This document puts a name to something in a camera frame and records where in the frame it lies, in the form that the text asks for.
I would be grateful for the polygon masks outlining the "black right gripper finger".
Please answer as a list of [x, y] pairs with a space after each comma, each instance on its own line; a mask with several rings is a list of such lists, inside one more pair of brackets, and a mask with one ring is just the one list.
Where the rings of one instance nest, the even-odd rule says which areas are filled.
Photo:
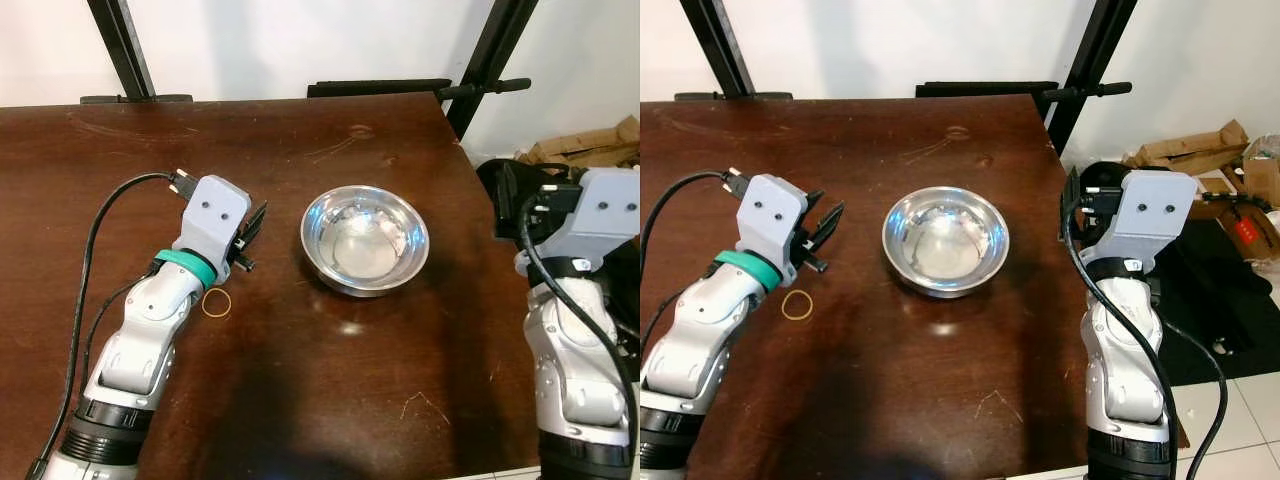
[[1083, 189], [1080, 173], [1075, 166], [1071, 166], [1068, 170], [1068, 177], [1060, 195], [1059, 209], [1060, 236], [1066, 244], [1078, 244], [1082, 239], [1076, 215], [1080, 207]]
[[477, 168], [477, 175], [489, 196], [497, 221], [516, 221], [521, 206], [516, 161], [492, 159]]

